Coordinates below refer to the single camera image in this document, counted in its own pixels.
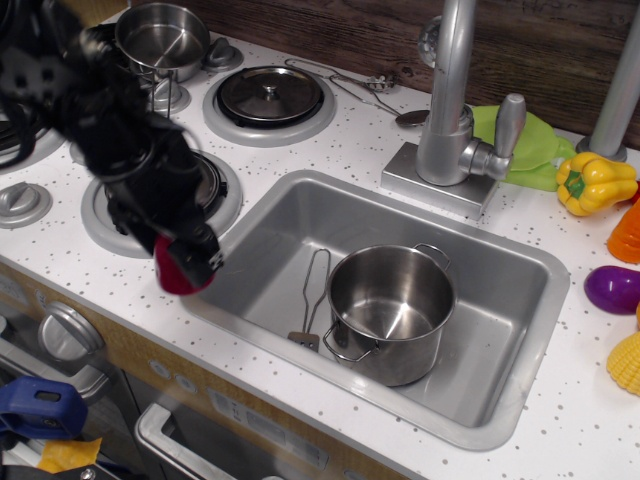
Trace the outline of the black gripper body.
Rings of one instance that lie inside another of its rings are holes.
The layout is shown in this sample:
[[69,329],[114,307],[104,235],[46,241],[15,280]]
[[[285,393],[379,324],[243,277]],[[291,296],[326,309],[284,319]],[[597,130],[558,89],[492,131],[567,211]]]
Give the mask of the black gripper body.
[[218,239],[196,200],[203,179],[196,159],[155,160],[107,176],[109,213],[149,255],[163,236],[178,241],[188,254],[212,258],[218,254]]

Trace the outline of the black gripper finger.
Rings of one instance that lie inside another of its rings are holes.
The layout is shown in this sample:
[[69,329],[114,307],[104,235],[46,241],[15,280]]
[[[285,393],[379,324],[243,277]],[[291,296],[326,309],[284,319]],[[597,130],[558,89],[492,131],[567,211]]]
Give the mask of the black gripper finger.
[[224,255],[214,232],[172,240],[168,253],[191,288],[206,287],[224,265]]

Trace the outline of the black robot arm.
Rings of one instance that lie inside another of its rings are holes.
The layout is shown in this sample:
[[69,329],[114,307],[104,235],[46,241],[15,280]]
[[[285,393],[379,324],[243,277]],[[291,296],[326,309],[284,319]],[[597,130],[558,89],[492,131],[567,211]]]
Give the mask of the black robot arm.
[[19,137],[9,168],[35,148],[30,118],[76,143],[110,195],[113,223],[153,256],[161,287],[187,295],[223,264],[196,191],[203,180],[182,129],[148,111],[135,77],[59,1],[1,4],[1,107]]

